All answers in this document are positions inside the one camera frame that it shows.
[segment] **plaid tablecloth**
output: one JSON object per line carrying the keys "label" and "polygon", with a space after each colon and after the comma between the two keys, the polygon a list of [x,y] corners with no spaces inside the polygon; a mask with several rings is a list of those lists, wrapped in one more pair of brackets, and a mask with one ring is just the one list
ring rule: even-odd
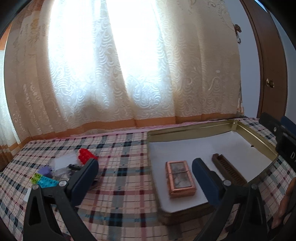
{"label": "plaid tablecloth", "polygon": [[[242,119],[270,143],[275,137],[257,119]],[[209,215],[166,227],[157,220],[155,195],[147,161],[146,132],[39,140],[28,143],[0,173],[0,217],[17,240],[22,240],[29,178],[51,160],[72,150],[87,148],[99,156],[100,186],[90,190],[77,213],[98,240],[193,240]],[[281,158],[270,168],[259,189],[269,224],[290,180],[295,176]],[[54,208],[65,237],[71,239]]]}

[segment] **tray rim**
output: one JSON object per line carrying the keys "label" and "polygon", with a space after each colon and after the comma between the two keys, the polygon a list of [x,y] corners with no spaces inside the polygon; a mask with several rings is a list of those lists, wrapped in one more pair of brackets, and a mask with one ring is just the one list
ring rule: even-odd
{"label": "tray rim", "polygon": [[[182,138],[182,139],[196,139],[196,138],[202,138],[202,137],[209,137],[213,135],[218,135],[222,133],[226,133],[229,131],[236,131],[238,134],[242,136],[242,133],[245,133],[245,136],[242,136],[246,141],[250,143],[251,142],[257,142],[258,144],[261,144],[265,149],[270,152],[270,157],[268,157],[271,160],[271,163],[254,179],[249,181],[247,185],[250,185],[252,183],[258,183],[260,179],[264,178],[267,173],[266,171],[274,164],[274,162],[277,160],[278,153],[275,150],[275,146],[273,146],[271,143],[269,143],[263,136],[259,135],[257,132],[255,132],[252,128],[249,126],[246,126],[242,122],[240,122],[237,119],[229,119],[229,120],[219,120],[219,121],[213,121],[209,123],[203,123],[203,124],[194,124],[194,125],[188,125],[188,126],[178,126],[178,127],[172,127],[167,129],[160,129],[160,130],[152,130],[147,132],[147,159],[148,164],[151,166],[151,159],[149,156],[149,143],[150,142],[157,142],[153,141],[152,138],[159,137],[164,134],[171,134],[171,133],[177,133],[177,132],[183,132],[183,131],[197,131],[197,130],[205,130],[206,128],[211,127],[221,127],[224,128],[221,132],[218,131],[216,134],[210,134],[207,136],[202,135],[201,137],[194,137],[194,138]],[[156,200],[156,206],[157,206],[157,213],[158,213],[158,219],[160,222],[162,222],[165,225],[174,225],[181,222],[189,221],[194,218],[199,218],[201,216],[207,215],[212,213],[215,209],[213,206],[211,206],[209,203],[203,203],[201,205],[190,207],[184,210],[180,210],[177,212],[169,213],[162,209],[160,205],[160,200],[158,198],[157,189],[155,186],[155,180],[153,176],[152,169],[151,170],[151,176],[152,176],[152,188],[155,193],[155,200]]]}

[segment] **sheer curtain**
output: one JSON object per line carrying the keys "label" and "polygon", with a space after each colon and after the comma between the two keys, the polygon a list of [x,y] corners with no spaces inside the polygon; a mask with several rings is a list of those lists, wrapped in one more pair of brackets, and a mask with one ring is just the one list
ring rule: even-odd
{"label": "sheer curtain", "polygon": [[222,0],[33,0],[5,90],[22,143],[234,117],[236,35]]}
{"label": "sheer curtain", "polygon": [[0,170],[20,150],[20,140],[13,126],[4,89],[4,50],[0,50]]}

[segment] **wooden door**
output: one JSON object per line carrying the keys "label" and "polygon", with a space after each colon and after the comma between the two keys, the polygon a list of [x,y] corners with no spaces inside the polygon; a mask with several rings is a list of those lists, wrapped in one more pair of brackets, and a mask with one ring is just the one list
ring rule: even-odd
{"label": "wooden door", "polygon": [[288,95],[287,65],[281,38],[268,11],[255,0],[240,1],[252,25],[259,54],[260,98],[257,117],[267,112],[280,120],[286,112]]}

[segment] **white paper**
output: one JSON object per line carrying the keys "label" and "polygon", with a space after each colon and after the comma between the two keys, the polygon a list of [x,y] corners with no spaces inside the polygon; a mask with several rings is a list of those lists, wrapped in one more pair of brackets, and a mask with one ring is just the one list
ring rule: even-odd
{"label": "white paper", "polygon": [[[201,158],[210,170],[215,171],[224,180],[212,162],[214,153],[223,154],[247,181],[255,178],[271,163],[270,159],[251,147],[251,144],[235,131],[198,139],[150,142],[149,157],[152,174],[164,211],[173,213],[207,202],[207,198],[192,173],[192,161],[195,158]],[[187,161],[197,188],[194,196],[169,198],[165,173],[167,161]]]}
{"label": "white paper", "polygon": [[24,196],[24,201],[25,202],[28,202],[31,190],[32,190],[32,188],[28,188],[28,191],[27,191],[26,195]]}
{"label": "white paper", "polygon": [[70,164],[80,165],[77,155],[74,151],[60,157],[56,157],[52,161],[52,170],[56,171],[69,166]]}

